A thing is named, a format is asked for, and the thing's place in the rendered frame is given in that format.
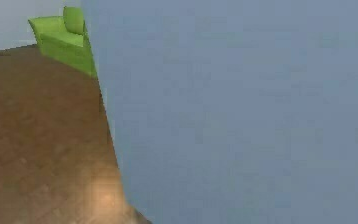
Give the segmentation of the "green sofa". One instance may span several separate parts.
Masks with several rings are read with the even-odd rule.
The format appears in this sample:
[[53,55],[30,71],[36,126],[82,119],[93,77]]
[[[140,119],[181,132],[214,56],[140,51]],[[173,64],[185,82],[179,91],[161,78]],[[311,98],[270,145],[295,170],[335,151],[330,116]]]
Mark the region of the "green sofa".
[[69,32],[62,16],[28,20],[42,55],[97,77],[88,35]]

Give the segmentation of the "green cushion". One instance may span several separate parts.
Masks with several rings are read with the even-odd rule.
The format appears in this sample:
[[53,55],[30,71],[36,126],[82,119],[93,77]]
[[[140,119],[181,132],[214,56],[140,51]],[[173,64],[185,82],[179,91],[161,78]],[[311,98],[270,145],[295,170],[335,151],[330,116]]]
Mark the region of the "green cushion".
[[78,7],[63,8],[64,24],[68,32],[82,35],[84,33],[83,12]]

